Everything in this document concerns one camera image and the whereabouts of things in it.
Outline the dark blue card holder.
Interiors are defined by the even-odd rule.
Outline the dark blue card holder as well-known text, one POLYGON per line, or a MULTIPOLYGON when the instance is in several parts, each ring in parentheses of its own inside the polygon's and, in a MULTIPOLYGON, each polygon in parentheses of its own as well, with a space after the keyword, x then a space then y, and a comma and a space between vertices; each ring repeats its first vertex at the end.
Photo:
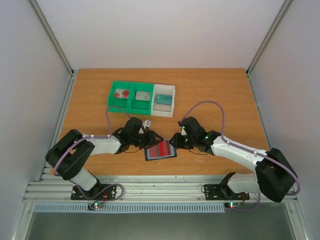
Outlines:
POLYGON ((174 150, 175 156, 173 157, 168 157, 168 158, 159 158, 157 157, 157 150, 156 150, 156 146, 153 146, 149 149, 145 149, 144 150, 144 156, 145 156, 145 160, 146 161, 154 161, 154 160, 162 160, 162 159, 168 159, 168 158, 175 158, 177 157, 177 151, 176 149, 174 149, 172 146, 172 149, 174 150))

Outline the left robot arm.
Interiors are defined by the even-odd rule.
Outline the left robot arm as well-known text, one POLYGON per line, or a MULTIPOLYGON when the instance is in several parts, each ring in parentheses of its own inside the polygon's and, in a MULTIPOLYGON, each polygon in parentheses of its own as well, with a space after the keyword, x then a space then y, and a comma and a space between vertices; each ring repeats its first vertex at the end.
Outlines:
POLYGON ((142 120, 131 117, 124 127, 109 135, 87 135, 72 129, 46 153, 45 160, 55 175, 79 186, 89 199, 96 199, 101 187, 98 179, 85 168, 90 156, 116 155, 127 151, 130 146, 149 149, 163 140, 155 131, 145 127, 142 120))

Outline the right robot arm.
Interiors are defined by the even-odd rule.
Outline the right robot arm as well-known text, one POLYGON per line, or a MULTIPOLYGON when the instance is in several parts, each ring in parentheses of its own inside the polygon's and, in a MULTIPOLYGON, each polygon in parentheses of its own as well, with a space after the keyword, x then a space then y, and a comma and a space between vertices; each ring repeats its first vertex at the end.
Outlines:
POLYGON ((263 194, 269 200, 280 203, 297 183, 297 174, 284 154, 276 148, 260 150, 234 142, 217 131, 206 131, 194 117, 187 117, 178 124, 181 131, 176 132, 169 141, 174 148, 196 148, 252 171, 251 174, 230 172, 222 179, 218 190, 224 200, 251 193, 263 194))

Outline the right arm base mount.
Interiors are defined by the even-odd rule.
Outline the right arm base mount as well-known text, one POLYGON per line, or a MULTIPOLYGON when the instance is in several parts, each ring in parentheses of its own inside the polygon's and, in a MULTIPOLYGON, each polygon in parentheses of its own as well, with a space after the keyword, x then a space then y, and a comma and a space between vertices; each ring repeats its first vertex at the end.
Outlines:
POLYGON ((204 184, 201 192, 206 201, 247 201, 250 199, 250 195, 245 192, 224 194, 219 184, 204 184))

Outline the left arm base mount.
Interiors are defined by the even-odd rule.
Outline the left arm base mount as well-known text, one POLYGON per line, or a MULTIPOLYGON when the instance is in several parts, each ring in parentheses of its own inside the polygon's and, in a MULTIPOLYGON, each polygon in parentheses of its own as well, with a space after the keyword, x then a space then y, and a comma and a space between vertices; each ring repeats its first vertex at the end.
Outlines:
POLYGON ((119 187, 115 184, 98 184, 91 190, 86 191, 81 187, 75 185, 71 191, 71 200, 89 200, 89 201, 103 201, 103 200, 114 200, 119 187))

